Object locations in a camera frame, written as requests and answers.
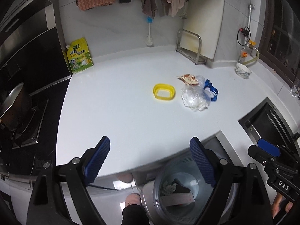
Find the window frame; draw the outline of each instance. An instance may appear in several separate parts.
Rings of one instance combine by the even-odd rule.
[[[295,76],[290,72],[275,56],[268,52],[268,46],[272,35],[273,30],[273,21],[274,21],[274,0],[266,0],[266,10],[265,10],[265,21],[264,28],[262,31],[262,37],[259,43],[259,58],[269,65],[276,73],[283,78],[283,80],[290,86],[293,86],[293,83],[296,78],[300,79],[300,70]]]

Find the glass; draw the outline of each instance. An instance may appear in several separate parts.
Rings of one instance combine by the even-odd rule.
[[[300,69],[300,21],[286,0],[274,0],[268,52],[296,76]]]
[[[291,93],[295,98],[299,97],[300,95],[300,79],[296,78],[292,88],[291,88]]]

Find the cutting board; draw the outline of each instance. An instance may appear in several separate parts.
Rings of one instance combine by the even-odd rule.
[[[213,59],[221,30],[225,0],[189,0],[183,28],[200,35],[201,55]],[[198,52],[197,37],[182,33],[180,46]]]

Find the window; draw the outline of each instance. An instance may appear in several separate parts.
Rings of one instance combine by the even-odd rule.
[[[286,0],[266,0],[259,51],[289,86],[300,79],[300,21]]]

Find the bowl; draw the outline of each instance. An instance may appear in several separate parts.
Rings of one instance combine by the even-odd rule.
[[[252,73],[252,71],[249,68],[247,68],[245,65],[241,63],[236,63],[235,72],[243,79],[248,79],[249,75]]]

